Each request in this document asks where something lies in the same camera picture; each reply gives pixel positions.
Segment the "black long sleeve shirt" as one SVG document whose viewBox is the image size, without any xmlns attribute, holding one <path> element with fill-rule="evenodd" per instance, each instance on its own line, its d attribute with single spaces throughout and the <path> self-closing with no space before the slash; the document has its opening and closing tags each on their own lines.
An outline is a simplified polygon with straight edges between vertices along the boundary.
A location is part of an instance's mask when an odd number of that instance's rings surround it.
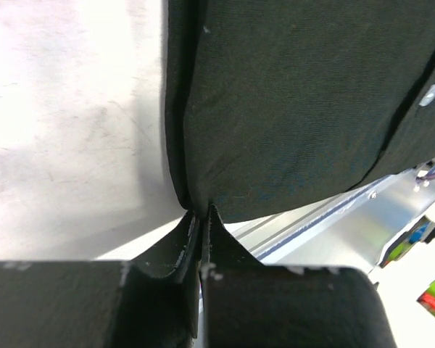
<svg viewBox="0 0 435 348">
<path fill-rule="evenodd" d="M 227 223 L 435 157 L 435 1 L 169 1 L 165 134 L 181 206 Z"/>
</svg>

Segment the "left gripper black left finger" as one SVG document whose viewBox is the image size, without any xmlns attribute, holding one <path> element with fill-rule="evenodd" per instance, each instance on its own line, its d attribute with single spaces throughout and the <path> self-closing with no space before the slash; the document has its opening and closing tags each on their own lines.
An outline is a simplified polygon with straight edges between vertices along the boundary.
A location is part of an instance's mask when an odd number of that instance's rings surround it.
<svg viewBox="0 0 435 348">
<path fill-rule="evenodd" d="M 190 347 L 199 221 L 134 260 L 0 261 L 0 347 Z"/>
</svg>

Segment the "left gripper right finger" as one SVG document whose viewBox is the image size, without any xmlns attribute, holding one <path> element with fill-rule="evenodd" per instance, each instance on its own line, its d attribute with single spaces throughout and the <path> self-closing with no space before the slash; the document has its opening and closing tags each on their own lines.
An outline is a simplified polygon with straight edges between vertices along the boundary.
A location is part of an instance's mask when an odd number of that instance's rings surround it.
<svg viewBox="0 0 435 348">
<path fill-rule="evenodd" d="M 206 347 L 394 347 L 383 303 L 354 268 L 264 265 L 210 205 L 202 228 Z"/>
</svg>

